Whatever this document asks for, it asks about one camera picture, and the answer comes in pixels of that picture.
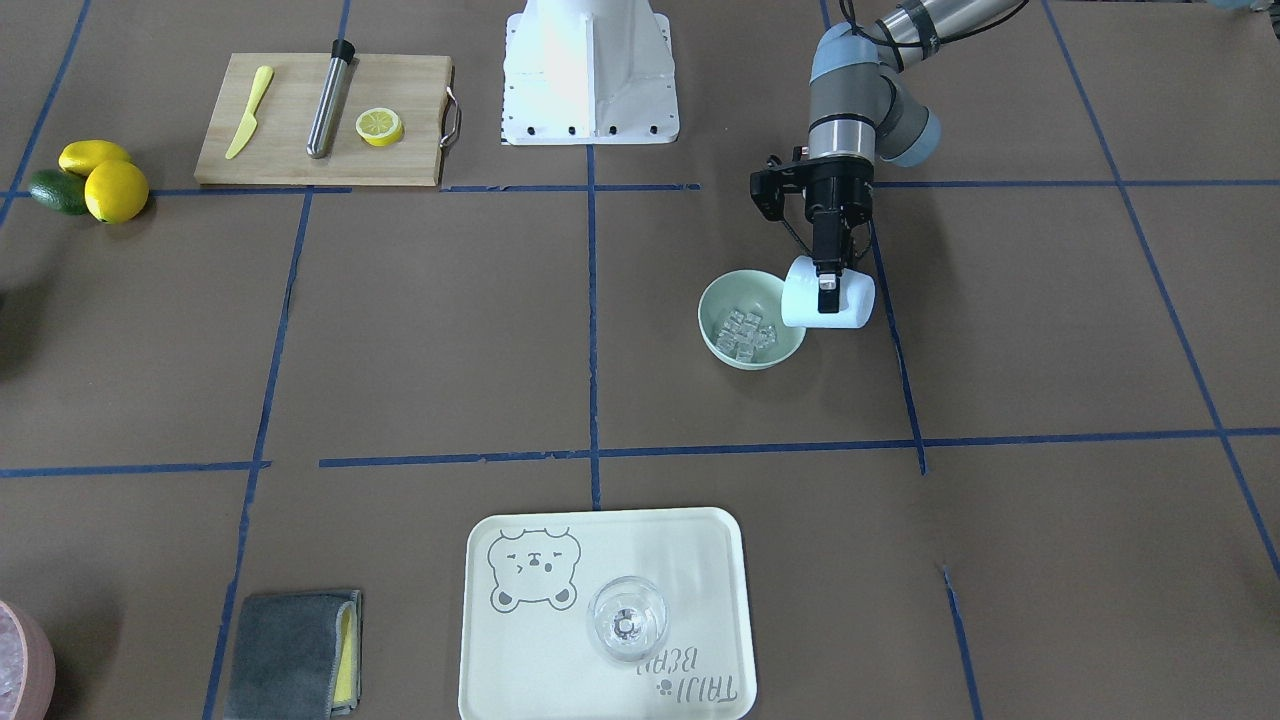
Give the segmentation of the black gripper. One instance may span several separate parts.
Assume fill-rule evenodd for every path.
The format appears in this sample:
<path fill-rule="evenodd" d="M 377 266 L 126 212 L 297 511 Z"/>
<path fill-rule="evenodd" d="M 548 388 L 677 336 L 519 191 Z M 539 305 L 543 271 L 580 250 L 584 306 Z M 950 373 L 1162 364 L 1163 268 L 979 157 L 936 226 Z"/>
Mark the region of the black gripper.
<path fill-rule="evenodd" d="M 874 165 L 865 158 L 832 156 L 799 164 L 805 218 L 812 224 L 817 311 L 840 313 L 844 269 L 858 266 L 865 250 L 852 232 L 867 224 L 874 208 Z"/>

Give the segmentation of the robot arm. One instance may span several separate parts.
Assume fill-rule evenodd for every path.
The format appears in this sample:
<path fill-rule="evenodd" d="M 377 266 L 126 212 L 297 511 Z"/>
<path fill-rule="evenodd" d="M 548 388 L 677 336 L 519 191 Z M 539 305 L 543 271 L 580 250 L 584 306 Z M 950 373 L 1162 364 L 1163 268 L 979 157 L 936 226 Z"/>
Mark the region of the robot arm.
<path fill-rule="evenodd" d="M 901 74 L 946 45 L 1010 20 L 1024 1 L 900 1 L 863 24 L 850 1 L 844 22 L 822 36 L 809 81 L 806 156 L 796 167 L 804 213 L 812 225 L 803 291 L 810 327 L 859 327 L 867 305 L 852 301 L 858 251 L 852 232 L 870 222 L 876 164 L 922 164 L 938 146 L 940 118 L 916 101 Z"/>

